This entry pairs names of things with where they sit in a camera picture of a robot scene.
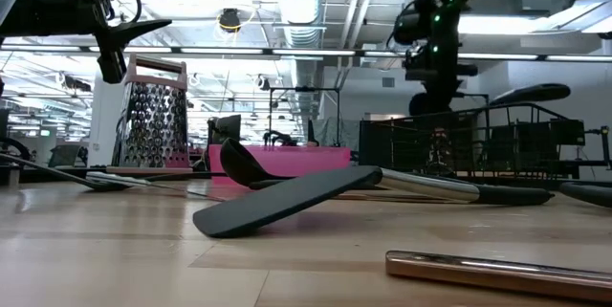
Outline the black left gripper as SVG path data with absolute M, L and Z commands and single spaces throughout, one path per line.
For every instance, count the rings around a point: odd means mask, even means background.
M 122 50 L 127 44 L 146 33 L 168 26 L 171 20 L 109 24 L 110 0 L 61 0 L 59 15 L 66 20 L 66 33 L 91 34 L 98 44 L 98 65 L 103 80 L 110 84 L 122 82 L 126 65 Z

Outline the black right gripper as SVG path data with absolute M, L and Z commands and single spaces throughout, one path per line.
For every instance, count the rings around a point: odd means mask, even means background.
M 462 83 L 460 77 L 475 77 L 478 67 L 474 64 L 458 63 L 457 57 L 440 55 L 437 47 L 420 47 L 416 52 L 407 52 L 404 60 L 405 79 L 421 81 L 426 88 L 437 88 L 431 92 L 431 107 L 427 92 L 415 94 L 408 105 L 411 116 L 422 116 L 450 111 L 450 90 Z

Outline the black serving spoon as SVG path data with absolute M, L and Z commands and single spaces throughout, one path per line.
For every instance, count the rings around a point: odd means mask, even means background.
M 560 83 L 542 83 L 513 89 L 490 100 L 490 105 L 517 102 L 537 102 L 565 99 L 571 94 L 569 86 Z

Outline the blue silver knife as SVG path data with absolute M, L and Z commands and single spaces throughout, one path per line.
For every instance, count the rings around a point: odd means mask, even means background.
M 185 188 L 159 185 L 159 184 L 147 181 L 145 179 L 124 177 L 124 176 L 119 176 L 119 175 L 109 174 L 109 173 L 102 173 L 102 172 L 88 172 L 86 174 L 86 179 L 94 183 L 114 184 L 114 185 L 119 185 L 119 186 L 152 186 L 156 188 L 163 188 L 163 189 L 182 192 L 183 194 L 191 194 L 191 195 L 203 197 L 205 199 L 215 201 L 215 202 L 223 202 L 223 199 L 218 198 L 218 197 L 213 197 L 213 196 L 210 196 L 204 193 L 199 193 L 199 192 L 192 192 Z

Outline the copper knife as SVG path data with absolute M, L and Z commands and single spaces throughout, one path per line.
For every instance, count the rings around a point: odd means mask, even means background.
M 612 273 L 430 252 L 388 251 L 392 276 L 612 304 Z

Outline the black ladle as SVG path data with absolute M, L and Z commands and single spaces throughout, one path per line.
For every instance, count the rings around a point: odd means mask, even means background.
M 262 149 L 259 154 L 261 159 L 278 168 L 278 171 L 270 172 L 246 146 L 234 139 L 225 140 L 221 145 L 220 163 L 230 179 L 251 190 L 260 190 L 305 175 L 297 168 L 291 170 L 289 157 L 281 151 Z

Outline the pink steel box grater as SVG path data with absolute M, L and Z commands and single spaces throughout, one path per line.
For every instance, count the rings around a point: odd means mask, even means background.
M 116 174 L 192 171 L 184 62 L 129 56 L 111 164 Z

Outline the ceiling light strip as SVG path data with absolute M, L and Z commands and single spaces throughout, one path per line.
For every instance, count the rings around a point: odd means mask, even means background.
M 69 45 L 18 45 L 4 44 L 0 50 L 26 53 L 71 53 L 98 54 L 96 46 Z M 298 57 L 365 57 L 365 58 L 403 58 L 405 54 L 387 51 L 368 50 L 311 50 L 311 49 L 275 49 L 275 48 L 221 48 L 221 47 L 127 47 L 129 54 L 153 55 L 266 55 Z M 481 54 L 459 53 L 460 60 L 491 61 L 546 61 L 568 63 L 612 63 L 612 55 L 535 55 L 535 54 Z

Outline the pink plastic tray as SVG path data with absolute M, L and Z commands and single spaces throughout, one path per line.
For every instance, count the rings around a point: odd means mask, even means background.
M 329 171 L 334 169 L 345 168 L 350 165 L 351 150 L 347 147 L 327 147 L 327 146 L 246 146 L 253 155 L 259 159 L 262 165 L 270 172 L 276 173 L 278 168 L 273 168 L 271 164 L 267 164 L 265 159 L 261 159 L 259 151 L 262 149 L 278 150 L 285 153 L 291 162 L 289 168 L 294 170 L 297 168 L 303 171 L 305 175 Z M 214 144 L 208 150 L 210 163 L 210 171 L 212 173 L 225 173 L 220 163 L 221 144 Z M 222 181 L 235 183 L 227 175 L 222 178 Z

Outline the black background monitor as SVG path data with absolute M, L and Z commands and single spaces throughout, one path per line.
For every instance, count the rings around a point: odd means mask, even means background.
M 223 118 L 213 117 L 207 121 L 208 142 L 207 150 L 214 144 L 223 144 L 226 139 L 240 141 L 241 115 L 231 115 Z

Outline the black background rig frame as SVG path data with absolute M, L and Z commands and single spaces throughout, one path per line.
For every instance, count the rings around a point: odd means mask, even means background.
M 314 86 L 307 86 L 307 85 L 303 85 L 303 86 L 296 86 L 296 87 L 271 87 L 269 89 L 269 99 L 268 99 L 268 130 L 272 131 L 272 125 L 273 125 L 273 104 L 276 102 L 275 100 L 273 100 L 273 93 L 276 91 L 282 91 L 282 96 L 280 97 L 282 99 L 282 97 L 287 93 L 287 92 L 296 92 L 296 93 L 327 93 L 327 92 L 334 92 L 336 94 L 336 98 L 333 99 L 331 98 L 331 101 L 334 101 L 336 103 L 336 107 L 337 107 L 337 132 L 336 132 L 336 139 L 334 141 L 334 146 L 335 147 L 340 147 L 340 130 L 339 130 L 339 123 L 340 123 L 340 89 L 338 87 L 334 87 L 334 88 L 325 88 L 325 87 L 314 87 Z

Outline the silver ventilation duct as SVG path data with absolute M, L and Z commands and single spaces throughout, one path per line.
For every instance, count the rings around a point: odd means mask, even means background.
M 315 50 L 322 47 L 323 30 L 315 28 L 322 20 L 322 0 L 278 0 L 286 49 Z M 323 58 L 297 56 L 291 62 L 294 87 L 321 87 Z

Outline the black aluminium table frame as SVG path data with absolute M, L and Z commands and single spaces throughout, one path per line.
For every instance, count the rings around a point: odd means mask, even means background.
M 573 161 L 575 161 L 578 164 L 577 173 L 571 176 L 571 177 L 574 177 L 573 179 L 578 179 L 579 178 L 579 168 L 581 166 L 608 166 L 608 168 L 612 169 L 612 151 L 608 151 L 607 153 L 605 152 L 606 148 L 612 149 L 612 144 L 608 143 L 606 137 L 604 136 L 607 132 L 608 132 L 607 128 L 604 128 L 604 127 L 601 129 L 601 131 L 599 131 L 599 130 L 596 131 L 596 133 L 601 135 L 601 138 L 602 138 L 601 141 L 602 141 L 602 146 L 603 146 L 603 151 L 604 151 L 603 154 L 605 154 L 604 156 L 605 156 L 606 160 L 598 160 L 598 161 L 597 160 L 596 161 L 579 160 L 579 159 L 573 160 Z M 359 163 L 359 153 L 358 153 L 358 151 L 356 153 L 358 155 L 358 159 L 357 159 L 357 163 L 356 163 L 357 165 L 369 165 L 369 164 L 360 164 Z M 99 168 L 91 168 L 91 169 L 90 168 L 82 168 L 82 167 L 81 168 L 79 168 L 79 167 L 72 167 L 72 168 L 68 167 L 68 168 L 65 168 L 65 169 L 64 168 L 62 168 L 62 169 L 55 168 L 55 169 L 60 170 L 60 171 L 65 172 L 65 173 L 69 173 L 69 174 L 75 175 L 75 176 L 77 176 L 79 178 L 84 178 L 85 179 L 86 178 L 86 174 L 88 172 L 109 173 L 109 172 L 106 171 L 106 167 L 107 166 L 105 166 L 103 168 L 99 167 Z M 5 181 L 6 181 L 5 178 L 12 177 L 11 176 L 12 173 L 17 172 L 17 168 L 19 169 L 18 173 L 20 174 L 19 175 L 19 182 L 20 183 L 45 183 L 45 182 L 55 182 L 55 181 L 68 181 L 68 180 L 63 179 L 63 178 L 58 178 L 58 177 L 52 176 L 49 173 L 39 171 L 39 170 L 37 170 L 35 168 L 32 168 L 32 167 L 28 167 L 28 166 L 24 166 L 22 164 L 16 164 L 16 163 L 12 163 L 11 164 L 11 163 L 8 163 L 8 161 L 0 159 L 0 183 L 4 184 Z M 153 175 L 153 174 L 145 174 L 145 175 L 142 175 L 142 174 L 140 174 L 140 175 L 136 175 L 136 174 L 119 174 L 119 175 L 127 175 L 127 176 L 135 175 L 135 176 L 138 176 L 138 177 L 149 177 L 150 178 L 150 177 L 160 177 L 160 176 L 168 175 L 168 174 L 156 174 L 156 175 Z M 495 180 L 499 180 L 499 179 L 511 179 L 511 178 L 492 178 L 492 179 L 495 181 Z M 532 179 L 532 178 L 516 178 L 516 179 L 538 180 L 538 179 Z

